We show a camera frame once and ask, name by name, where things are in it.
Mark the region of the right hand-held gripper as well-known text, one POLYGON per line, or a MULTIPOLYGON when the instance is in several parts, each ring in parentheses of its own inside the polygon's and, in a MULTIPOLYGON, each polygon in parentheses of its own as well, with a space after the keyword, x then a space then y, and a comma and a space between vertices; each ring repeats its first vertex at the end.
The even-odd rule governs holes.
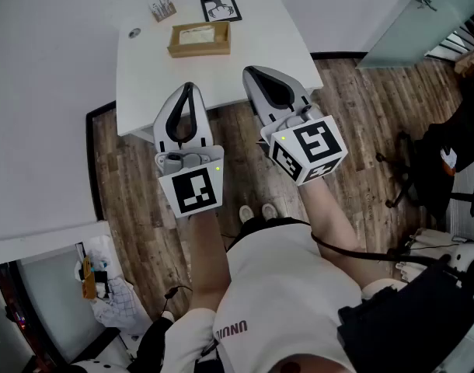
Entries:
POLYGON ((260 145, 296 185, 331 173, 347 156, 335 120, 323 115, 318 105, 307 105, 308 93, 297 79, 274 68, 250 65, 242 71, 242 83, 266 125, 260 130, 260 145))

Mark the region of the person's left forearm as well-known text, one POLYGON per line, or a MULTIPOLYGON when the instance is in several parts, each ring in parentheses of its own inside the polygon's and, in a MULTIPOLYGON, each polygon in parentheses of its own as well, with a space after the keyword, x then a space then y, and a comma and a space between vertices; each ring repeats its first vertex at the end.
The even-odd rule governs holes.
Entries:
POLYGON ((190 310, 209 309, 216 312, 231 283, 218 219, 214 210, 203 211, 191 216, 189 226, 190 310))

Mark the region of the yellow wooden object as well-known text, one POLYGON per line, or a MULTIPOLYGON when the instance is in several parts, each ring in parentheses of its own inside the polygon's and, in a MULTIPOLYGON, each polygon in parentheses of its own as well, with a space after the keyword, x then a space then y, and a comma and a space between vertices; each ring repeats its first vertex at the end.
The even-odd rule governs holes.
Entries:
POLYGON ((96 282, 94 273, 92 272, 92 266, 90 258, 86 256, 82 261, 82 297, 88 300, 96 298, 96 282))

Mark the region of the black framed antler picture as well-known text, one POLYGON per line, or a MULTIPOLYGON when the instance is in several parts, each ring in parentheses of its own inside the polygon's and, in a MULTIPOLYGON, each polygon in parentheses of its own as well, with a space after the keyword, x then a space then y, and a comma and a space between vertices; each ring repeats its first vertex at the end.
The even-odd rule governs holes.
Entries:
POLYGON ((205 21, 212 22, 236 22, 242 19, 235 0, 200 0, 205 21))

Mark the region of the person's white shirt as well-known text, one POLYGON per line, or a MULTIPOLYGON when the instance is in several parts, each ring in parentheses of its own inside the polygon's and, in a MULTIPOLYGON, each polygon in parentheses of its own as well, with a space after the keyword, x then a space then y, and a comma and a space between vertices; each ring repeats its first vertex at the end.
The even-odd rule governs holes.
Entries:
POLYGON ((270 373, 297 354, 353 365, 338 338, 338 311, 355 307, 386 286, 358 286, 320 255, 305 224, 246 236, 227 254, 231 283, 216 311, 193 309, 166 332, 161 373, 194 373, 216 361, 224 373, 270 373))

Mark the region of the frosted glass door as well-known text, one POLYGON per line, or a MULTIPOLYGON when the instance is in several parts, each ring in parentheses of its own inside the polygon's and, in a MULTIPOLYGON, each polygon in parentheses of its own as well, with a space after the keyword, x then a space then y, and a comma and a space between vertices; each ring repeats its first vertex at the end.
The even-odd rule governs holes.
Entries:
POLYGON ((431 0, 436 12, 409 0, 358 67, 398 68, 419 62, 474 14, 474 0, 431 0))

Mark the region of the wooden holder with printed card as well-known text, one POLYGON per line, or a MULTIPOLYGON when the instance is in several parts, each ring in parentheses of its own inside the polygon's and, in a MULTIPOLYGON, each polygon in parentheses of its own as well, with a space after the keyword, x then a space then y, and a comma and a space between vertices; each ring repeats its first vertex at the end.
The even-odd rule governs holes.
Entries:
POLYGON ((176 8, 171 0, 151 0, 148 6, 157 23, 176 14, 176 8))

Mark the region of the black office chair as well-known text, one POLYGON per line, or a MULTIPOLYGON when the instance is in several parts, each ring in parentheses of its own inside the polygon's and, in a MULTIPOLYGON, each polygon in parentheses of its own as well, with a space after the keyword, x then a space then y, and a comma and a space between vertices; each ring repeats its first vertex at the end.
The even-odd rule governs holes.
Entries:
POLYGON ((408 197, 412 204, 423 206, 437 220, 441 219, 451 200, 463 201, 470 206, 470 215, 474 216, 474 187, 470 193, 453 191, 455 174, 441 156, 441 151, 451 149, 443 146, 438 136, 427 132, 420 140, 414 141, 409 134, 402 131, 399 140, 405 140, 409 163, 402 160, 391 160, 382 153, 377 153, 378 162, 385 162, 402 177, 401 191, 385 205, 397 207, 399 202, 408 197))

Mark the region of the beige cardboard object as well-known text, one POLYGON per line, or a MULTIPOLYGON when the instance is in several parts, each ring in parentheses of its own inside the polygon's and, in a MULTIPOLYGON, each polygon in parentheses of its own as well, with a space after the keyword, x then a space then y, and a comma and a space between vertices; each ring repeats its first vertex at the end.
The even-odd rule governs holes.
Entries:
POLYGON ((463 54, 455 62, 455 72, 463 78, 474 77, 474 51, 463 54))

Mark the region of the person's right forearm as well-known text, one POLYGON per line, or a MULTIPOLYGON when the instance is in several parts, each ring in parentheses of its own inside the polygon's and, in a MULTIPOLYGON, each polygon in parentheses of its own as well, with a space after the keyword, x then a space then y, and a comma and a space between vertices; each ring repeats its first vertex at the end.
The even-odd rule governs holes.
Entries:
POLYGON ((356 233, 323 178, 298 187, 313 235, 341 249, 361 251, 356 233))

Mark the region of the open wooden box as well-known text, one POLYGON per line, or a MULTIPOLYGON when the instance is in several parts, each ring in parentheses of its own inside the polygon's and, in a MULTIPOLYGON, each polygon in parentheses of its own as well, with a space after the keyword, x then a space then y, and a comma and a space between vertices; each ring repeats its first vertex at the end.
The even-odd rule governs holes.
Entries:
POLYGON ((228 55, 231 52, 231 25, 229 21, 212 23, 189 23, 172 27, 167 47, 172 58, 188 58, 209 55, 228 55), (214 26, 215 40, 208 44, 179 44, 179 32, 197 26, 214 26))

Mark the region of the person's black shorts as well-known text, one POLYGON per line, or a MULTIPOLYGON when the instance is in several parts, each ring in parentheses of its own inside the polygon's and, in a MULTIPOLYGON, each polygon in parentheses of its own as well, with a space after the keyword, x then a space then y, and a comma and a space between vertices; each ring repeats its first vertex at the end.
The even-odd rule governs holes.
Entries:
POLYGON ((251 235, 255 232, 262 231, 269 228, 280 227, 285 225, 307 225, 309 223, 305 221, 298 220, 296 218, 284 217, 284 218, 271 218, 265 220, 263 217, 253 217, 248 221, 242 224, 242 227, 238 235, 234 238, 232 243, 228 246, 226 251, 228 252, 233 246, 235 246, 240 240, 245 238, 248 235, 251 235))

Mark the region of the white rounded machine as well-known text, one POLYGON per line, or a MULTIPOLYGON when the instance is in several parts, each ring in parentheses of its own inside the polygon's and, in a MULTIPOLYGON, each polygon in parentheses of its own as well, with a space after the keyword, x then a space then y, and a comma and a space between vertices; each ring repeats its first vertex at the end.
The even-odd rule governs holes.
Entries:
POLYGON ((467 280, 474 283, 474 242, 460 243, 451 255, 450 266, 467 275, 467 280))

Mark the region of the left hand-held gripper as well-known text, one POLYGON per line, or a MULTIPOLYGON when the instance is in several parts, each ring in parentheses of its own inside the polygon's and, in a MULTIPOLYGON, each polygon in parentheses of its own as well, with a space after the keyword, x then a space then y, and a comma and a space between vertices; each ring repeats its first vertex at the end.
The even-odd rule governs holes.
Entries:
POLYGON ((181 85, 165 101, 155 118, 153 136, 160 152, 155 156, 159 182, 176 218, 221 206, 224 149, 208 146, 213 144, 213 134, 203 96, 194 83, 181 85))

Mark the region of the crumpled white plastic bag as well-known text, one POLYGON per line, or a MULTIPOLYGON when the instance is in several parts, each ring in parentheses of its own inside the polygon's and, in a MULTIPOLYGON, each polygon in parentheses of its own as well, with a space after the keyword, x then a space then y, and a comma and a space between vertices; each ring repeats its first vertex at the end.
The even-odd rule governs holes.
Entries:
POLYGON ((113 244, 108 235, 83 243, 93 270, 106 275, 105 289, 91 301, 96 320, 105 327, 115 327, 132 336, 144 334, 152 320, 145 311, 134 286, 127 282, 113 244))

